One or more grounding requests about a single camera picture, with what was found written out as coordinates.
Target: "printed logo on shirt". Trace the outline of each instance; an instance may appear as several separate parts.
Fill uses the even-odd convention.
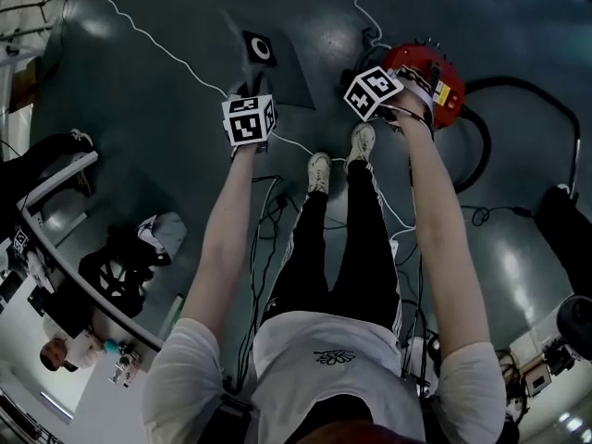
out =
[[[343,349],[336,349],[334,351],[316,351],[314,355],[320,355],[316,361],[324,365],[345,364],[346,362],[351,362],[355,358],[355,353],[352,351],[344,351]]]

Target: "white sneaker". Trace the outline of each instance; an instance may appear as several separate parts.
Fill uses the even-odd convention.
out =
[[[313,154],[308,162],[308,192],[321,191],[329,194],[331,158],[327,153]]]
[[[353,129],[351,133],[351,151],[348,159],[345,161],[345,171],[348,170],[348,165],[356,160],[370,160],[370,153],[374,148],[376,141],[376,134],[374,128],[369,123],[360,123]]]
[[[91,148],[94,148],[94,143],[93,139],[91,138],[91,135],[83,133],[79,129],[72,129],[70,131],[70,135],[73,136],[79,142],[86,140],[91,145]]]

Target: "black hose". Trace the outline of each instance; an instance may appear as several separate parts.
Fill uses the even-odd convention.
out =
[[[471,82],[467,82],[465,93],[468,95],[469,93],[481,91],[482,89],[486,89],[488,87],[496,87],[496,86],[500,86],[500,85],[510,85],[513,87],[518,87],[520,89],[524,89],[526,91],[529,91],[531,93],[538,95],[541,99],[543,99],[544,101],[548,102],[549,104],[551,104],[555,108],[557,108],[560,112],[562,112],[570,120],[570,122],[572,122],[573,138],[574,138],[574,140],[573,140],[573,156],[572,156],[572,168],[570,171],[570,180],[569,180],[568,185],[570,187],[570,197],[573,199],[575,196],[575,182],[577,179],[577,168],[579,165],[579,158],[580,158],[580,121],[575,116],[575,113],[570,108],[568,108],[567,106],[562,104],[555,97],[553,97],[550,93],[543,91],[540,87],[537,87],[535,84],[528,82],[526,80],[513,78],[510,76],[495,76],[495,77],[491,77],[491,78],[484,78],[484,79],[473,80]],[[480,122],[482,122],[485,125],[485,122],[483,121],[483,119],[479,116],[477,116],[477,117],[480,120]],[[473,173],[473,175],[471,175],[468,180],[472,180],[473,182],[475,182],[476,178],[478,178],[478,176],[474,177],[475,173]],[[470,184],[467,186],[464,186],[464,184],[466,184],[468,180],[461,183],[461,187],[463,187],[463,189],[466,189],[467,187],[469,187]]]
[[[485,171],[487,163],[489,162],[489,157],[491,156],[491,135],[489,134],[489,129],[487,128],[485,120],[466,105],[462,106],[459,117],[465,118],[475,124],[483,139],[483,153],[481,154],[481,159],[479,160],[477,167],[470,176],[464,181],[454,184],[454,190],[457,193],[466,191],[473,186],[479,178],[481,178],[481,175],[483,174],[483,171]]]

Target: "desk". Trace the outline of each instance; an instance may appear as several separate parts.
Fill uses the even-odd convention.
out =
[[[19,211],[21,211],[22,218],[32,233],[33,238],[31,241],[36,241],[38,246],[44,250],[45,254],[54,260],[55,264],[60,270],[62,270],[64,275],[78,283],[80,287],[91,297],[97,308],[108,319],[114,321],[117,326],[121,327],[140,343],[143,343],[150,349],[158,352],[163,346],[163,340],[147,331],[134,320],[122,314],[115,306],[113,306],[113,304],[111,304],[111,302],[101,295],[100,292],[98,292],[83,277],[81,277],[78,273],[78,268],[73,267],[57,250],[55,245],[43,233],[39,223],[31,216],[31,213],[29,212],[29,207],[31,205],[42,199],[47,193],[51,192],[67,179],[75,176],[85,167],[90,166],[97,160],[97,158],[98,153],[91,152],[83,156],[78,161],[75,161],[74,163],[66,166],[64,169],[58,171],[51,178],[41,183],[33,191],[29,192],[29,194],[18,201],[17,208]]]

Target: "gray floor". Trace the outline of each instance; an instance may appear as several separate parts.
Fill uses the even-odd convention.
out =
[[[339,99],[336,86],[341,71],[359,55],[360,31],[368,26],[353,0],[115,1],[138,26],[187,58],[203,79],[225,90],[241,80],[241,68],[223,10],[283,30],[302,62],[317,110],[279,106],[277,133],[313,151],[347,154],[355,116]],[[386,43],[431,36],[441,42],[465,80],[512,75],[540,85],[570,106],[584,132],[578,205],[592,216],[588,187],[592,147],[587,130],[592,7],[586,0],[363,0],[362,5],[382,25]],[[96,186],[92,220],[70,240],[67,250],[72,261],[100,245],[110,223],[138,223],[166,210],[182,216],[188,237],[175,263],[151,285],[147,307],[138,317],[155,332],[174,296],[191,284],[205,222],[228,172],[230,150],[222,129],[220,96],[133,31],[105,0],[68,0],[65,14],[67,26],[61,38],[54,35],[44,61],[50,65],[59,58],[59,70],[40,90],[32,138],[78,127],[97,141],[101,158],[91,173]],[[489,124],[493,152],[483,178],[462,194],[463,204],[536,208],[548,187],[567,180],[572,133],[567,120],[552,107],[513,89],[471,95],[467,104]],[[378,144],[372,159],[376,176],[390,204],[413,222],[403,140],[384,126],[376,129]],[[454,178],[476,162],[480,144],[468,124],[457,123],[436,140]],[[301,200],[306,161],[303,151],[272,140],[270,153],[257,160],[256,173],[282,175],[286,179],[282,189]],[[334,195],[328,214],[344,220],[347,205],[339,166],[331,182]],[[264,183],[254,187],[253,221],[266,189]],[[401,228],[390,214],[386,216],[390,232]],[[282,251],[294,218],[289,212],[282,220]],[[531,221],[502,211],[483,227],[468,230],[492,337],[497,345],[506,346],[557,306],[570,285]],[[345,231],[328,231],[326,239],[331,282],[339,271]],[[262,242],[258,285],[268,243]],[[401,255],[413,246],[413,235],[405,234]],[[277,254],[272,263],[268,288],[280,257]],[[415,256],[403,268],[414,288],[416,267]],[[229,370],[251,310],[246,278],[245,268],[224,348]],[[402,289],[403,296],[411,296]],[[434,324],[427,293],[424,304]],[[413,310],[406,313],[409,317]]]

